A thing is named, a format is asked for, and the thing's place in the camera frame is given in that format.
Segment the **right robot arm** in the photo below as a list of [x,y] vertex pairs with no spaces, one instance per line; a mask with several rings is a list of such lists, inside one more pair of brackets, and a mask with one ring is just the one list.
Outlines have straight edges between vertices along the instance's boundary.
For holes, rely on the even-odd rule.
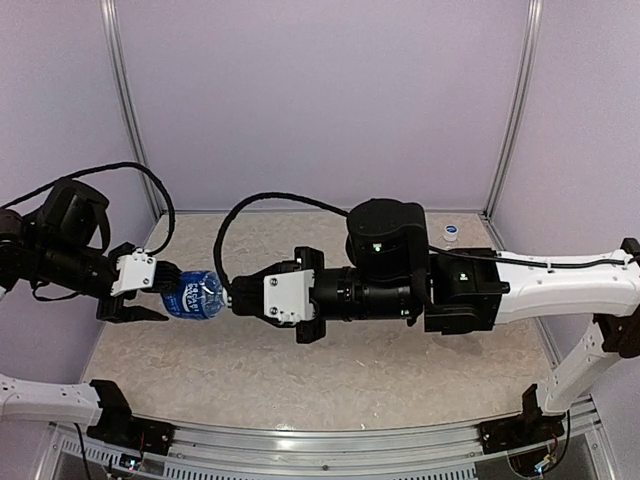
[[463,335],[517,320],[589,314],[579,344],[523,395],[511,433],[523,444],[546,432],[612,365],[639,354],[639,244],[600,255],[532,257],[493,249],[432,246],[416,203],[377,198],[344,213],[349,265],[329,268],[321,251],[224,278],[239,316],[292,328],[300,344],[322,339],[330,320],[422,321],[428,332]]

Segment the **blue label bottle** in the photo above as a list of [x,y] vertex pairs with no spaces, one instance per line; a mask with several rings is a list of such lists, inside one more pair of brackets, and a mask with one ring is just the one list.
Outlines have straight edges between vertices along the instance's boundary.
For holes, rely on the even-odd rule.
[[161,295],[169,315],[186,320],[210,320],[226,307],[224,288],[215,271],[186,271],[178,287]]

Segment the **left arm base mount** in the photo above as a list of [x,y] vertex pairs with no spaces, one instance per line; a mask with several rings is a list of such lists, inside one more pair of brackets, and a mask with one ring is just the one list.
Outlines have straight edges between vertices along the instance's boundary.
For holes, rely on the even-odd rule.
[[175,426],[168,422],[135,416],[123,392],[110,380],[91,380],[98,395],[100,416],[86,433],[92,439],[129,448],[141,453],[167,456]]

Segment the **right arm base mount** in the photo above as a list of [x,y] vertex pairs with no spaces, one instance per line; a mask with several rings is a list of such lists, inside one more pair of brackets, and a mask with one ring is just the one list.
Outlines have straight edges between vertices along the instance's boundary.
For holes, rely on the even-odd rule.
[[477,430],[484,454],[527,447],[559,438],[565,434],[566,414],[544,414],[537,400],[538,386],[532,384],[522,394],[520,413],[478,424]]

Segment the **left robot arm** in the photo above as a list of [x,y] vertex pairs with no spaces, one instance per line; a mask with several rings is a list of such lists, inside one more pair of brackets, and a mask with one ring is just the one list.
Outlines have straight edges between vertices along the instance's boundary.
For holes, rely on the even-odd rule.
[[[110,250],[108,205],[94,188],[61,179],[44,204],[27,215],[2,208],[2,293],[21,280],[34,290],[56,285],[73,296],[96,299],[100,321],[166,320],[166,315],[130,302],[138,292],[173,292],[180,269],[130,243]],[[121,445],[133,443],[144,424],[133,416],[119,387],[107,380],[63,385],[2,376],[1,417],[75,423],[93,438],[108,434]]]

